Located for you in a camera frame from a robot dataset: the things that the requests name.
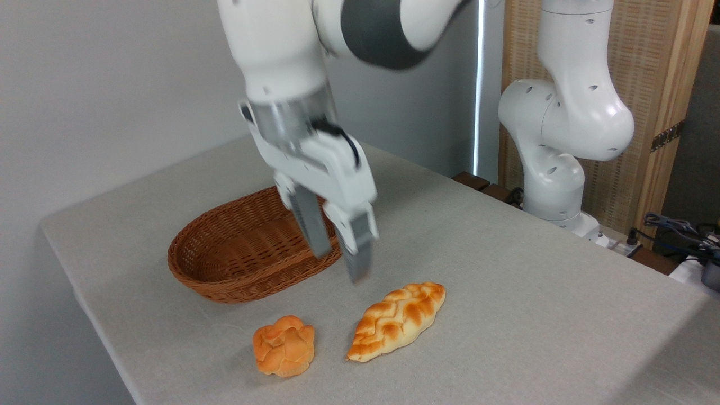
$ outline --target brown woven basket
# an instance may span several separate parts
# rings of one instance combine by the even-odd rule
[[[242,303],[277,293],[328,268],[341,251],[332,223],[333,250],[316,259],[275,187],[202,214],[168,250],[173,275],[210,300]]]

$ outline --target bread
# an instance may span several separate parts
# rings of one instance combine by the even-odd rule
[[[315,328],[295,315],[283,316],[255,332],[253,351],[262,373],[280,377],[303,374],[315,357]]]
[[[347,359],[366,362],[414,342],[444,301],[445,287],[429,281],[392,291],[365,311]]]

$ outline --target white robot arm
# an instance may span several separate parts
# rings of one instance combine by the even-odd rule
[[[538,55],[554,84],[520,80],[503,92],[500,121],[524,176],[523,209],[603,244],[580,210],[585,173],[574,156],[608,161],[630,144],[634,121],[608,71],[613,0],[543,0]]]
[[[352,55],[410,68],[432,50],[461,0],[217,0],[245,76],[240,109],[265,162],[275,169],[315,253],[330,251],[317,195],[335,225],[353,281],[371,262],[375,183],[360,144],[340,128],[325,56]]]

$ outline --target white wall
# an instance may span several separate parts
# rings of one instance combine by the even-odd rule
[[[413,72],[333,64],[349,132],[443,174],[469,168],[472,7]],[[132,403],[38,226],[246,133],[217,6],[5,0],[0,47],[0,404]]]

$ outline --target table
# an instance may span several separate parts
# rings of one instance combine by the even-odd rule
[[[42,229],[138,404],[720,404],[720,303],[509,205],[366,146],[379,190],[372,276],[344,263],[225,305],[169,272],[173,237],[272,186],[250,138],[56,213]],[[445,285],[435,324],[368,363],[344,360],[365,308]],[[257,371],[251,336],[293,313],[310,369]]]

